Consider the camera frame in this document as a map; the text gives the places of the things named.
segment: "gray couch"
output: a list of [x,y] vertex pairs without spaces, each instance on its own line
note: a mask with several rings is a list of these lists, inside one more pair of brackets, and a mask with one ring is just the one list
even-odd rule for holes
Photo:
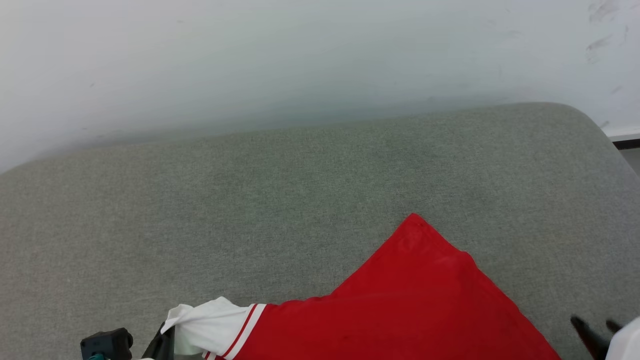
[[140,356],[179,304],[330,292],[411,212],[563,359],[572,313],[640,315],[640,181],[581,112],[535,103],[78,152],[0,176],[0,359]]

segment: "white stripe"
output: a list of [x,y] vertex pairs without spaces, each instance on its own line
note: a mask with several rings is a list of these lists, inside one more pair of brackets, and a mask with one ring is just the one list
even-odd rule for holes
[[266,307],[265,304],[257,304],[255,306],[255,309],[253,310],[253,314],[251,314],[251,318],[249,319],[249,322],[246,323],[246,327],[244,328],[244,331],[242,332],[242,334],[240,334],[238,341],[236,342],[234,347],[231,349],[231,351],[227,354],[227,356],[225,356],[226,360],[234,360],[234,357],[238,355],[238,353],[240,352],[240,349],[242,349],[242,346],[244,345],[246,340],[249,338],[249,335],[251,334],[253,327],[255,327],[255,324],[258,322],[258,319],[260,318],[260,315],[262,314],[262,311],[264,310],[265,307]]

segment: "floor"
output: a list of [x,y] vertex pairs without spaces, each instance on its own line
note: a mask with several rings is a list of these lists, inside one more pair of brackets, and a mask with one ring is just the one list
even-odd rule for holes
[[631,168],[640,176],[640,149],[621,150],[620,154],[625,158]]

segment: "red stripe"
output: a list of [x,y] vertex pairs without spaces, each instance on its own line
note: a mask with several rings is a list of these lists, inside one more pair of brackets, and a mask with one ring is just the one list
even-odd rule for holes
[[246,317],[246,320],[244,321],[244,324],[242,325],[242,329],[240,329],[240,332],[238,332],[238,335],[236,336],[236,339],[234,340],[233,343],[231,343],[231,346],[229,346],[229,349],[224,354],[222,354],[222,357],[225,357],[225,356],[229,355],[229,352],[231,352],[231,349],[234,348],[234,345],[238,342],[238,339],[240,338],[240,335],[242,335],[242,332],[244,331],[244,328],[246,327],[246,324],[249,322],[249,319],[251,318],[251,314],[253,314],[253,310],[255,309],[255,307],[257,305],[258,304],[254,304],[251,307],[251,310],[249,311],[249,316]]

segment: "gray fabric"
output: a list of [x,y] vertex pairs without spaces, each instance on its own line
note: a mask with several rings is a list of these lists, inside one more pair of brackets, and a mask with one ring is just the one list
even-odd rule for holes
[[640,181],[558,104],[113,147],[0,176],[0,358],[79,359],[126,327],[140,356],[167,310],[322,295],[411,212],[565,359],[569,323],[640,315]]

